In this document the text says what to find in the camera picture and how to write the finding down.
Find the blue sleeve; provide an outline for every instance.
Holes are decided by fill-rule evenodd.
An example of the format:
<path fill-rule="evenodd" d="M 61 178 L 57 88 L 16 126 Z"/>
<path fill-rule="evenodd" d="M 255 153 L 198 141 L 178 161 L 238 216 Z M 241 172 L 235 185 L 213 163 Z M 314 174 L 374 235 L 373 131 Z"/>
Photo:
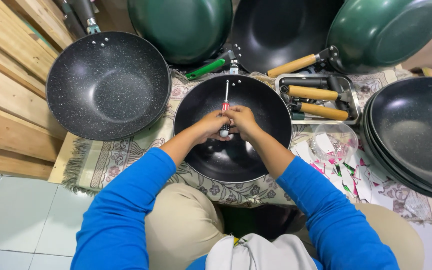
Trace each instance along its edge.
<path fill-rule="evenodd" d="M 276 182 L 308 217 L 309 237 L 324 269 L 399 269 L 366 216 L 299 156 Z"/>
<path fill-rule="evenodd" d="M 171 157 L 152 148 L 111 181 L 83 216 L 71 269 L 148 269 L 145 217 L 175 173 Z"/>

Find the plastic container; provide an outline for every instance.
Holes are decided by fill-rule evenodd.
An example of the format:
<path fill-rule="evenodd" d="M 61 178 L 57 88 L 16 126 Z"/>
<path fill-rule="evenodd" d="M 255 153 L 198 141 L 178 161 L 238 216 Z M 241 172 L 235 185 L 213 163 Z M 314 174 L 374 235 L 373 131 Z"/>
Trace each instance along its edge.
<path fill-rule="evenodd" d="M 337 121 L 319 125 L 311 139 L 311 150 L 323 161 L 345 160 L 358 150 L 358 137 L 351 127 Z"/>

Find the metal tray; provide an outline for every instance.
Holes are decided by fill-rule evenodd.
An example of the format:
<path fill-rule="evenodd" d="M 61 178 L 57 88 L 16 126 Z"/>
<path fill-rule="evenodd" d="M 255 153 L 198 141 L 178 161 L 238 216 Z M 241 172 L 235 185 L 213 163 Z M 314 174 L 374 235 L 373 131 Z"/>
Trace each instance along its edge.
<path fill-rule="evenodd" d="M 348 77 L 341 75 L 341 74 L 332 74 L 332 75 L 336 76 L 338 78 L 338 82 L 342 86 L 343 92 L 350 92 L 351 95 L 349 95 L 349 96 L 352 97 L 352 100 L 349 102 L 349 111 L 348 111 L 349 120 L 338 121 L 338 122 L 342 122 L 348 126 L 355 126 L 360 122 L 361 117 L 362 117 L 360 103 L 358 101 L 358 96 L 356 95 L 356 88 L 354 87 L 353 82 L 351 82 L 351 80 Z M 276 92 L 278 94 L 281 94 L 281 92 L 279 91 L 279 89 L 280 89 L 279 82 L 281 81 L 281 79 L 294 78 L 294 77 L 296 77 L 296 78 L 327 78 L 328 74 L 282 74 L 282 75 L 279 75 L 276 78 L 276 82 L 275 82 Z M 335 102 L 334 101 L 328 101 L 328 103 L 329 102 L 333 104 L 332 107 L 334 108 Z M 294 120 L 293 125 L 319 125 L 319 124 L 324 124 L 324 123 L 329 122 L 329 121 L 333 122 L 334 120 L 306 114 L 305 120 Z"/>

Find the rug fringe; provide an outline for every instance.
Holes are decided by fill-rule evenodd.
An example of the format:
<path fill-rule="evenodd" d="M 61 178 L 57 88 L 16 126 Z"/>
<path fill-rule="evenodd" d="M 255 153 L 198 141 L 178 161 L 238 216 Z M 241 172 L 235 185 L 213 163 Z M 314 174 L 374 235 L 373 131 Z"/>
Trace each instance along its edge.
<path fill-rule="evenodd" d="M 95 196 L 98 191 L 83 188 L 78 186 L 78 178 L 83 169 L 83 163 L 86 155 L 91 148 L 91 141 L 84 138 L 77 138 L 73 143 L 72 157 L 66 164 L 66 169 L 63 172 L 62 185 L 73 193 L 84 193 L 90 196 Z"/>

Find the beige pants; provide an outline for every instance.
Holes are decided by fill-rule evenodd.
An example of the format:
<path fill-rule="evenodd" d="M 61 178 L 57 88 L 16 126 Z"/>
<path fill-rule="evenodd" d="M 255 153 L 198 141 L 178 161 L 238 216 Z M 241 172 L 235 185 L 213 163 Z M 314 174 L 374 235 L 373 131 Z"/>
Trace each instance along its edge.
<path fill-rule="evenodd" d="M 378 205 L 356 204 L 356 208 L 393 250 L 401 270 L 423 269 L 423 242 L 406 220 Z M 185 270 L 224 237 L 222 221 L 211 201 L 184 184 L 166 185 L 145 221 L 150 270 Z M 315 257 L 306 228 L 296 235 Z"/>

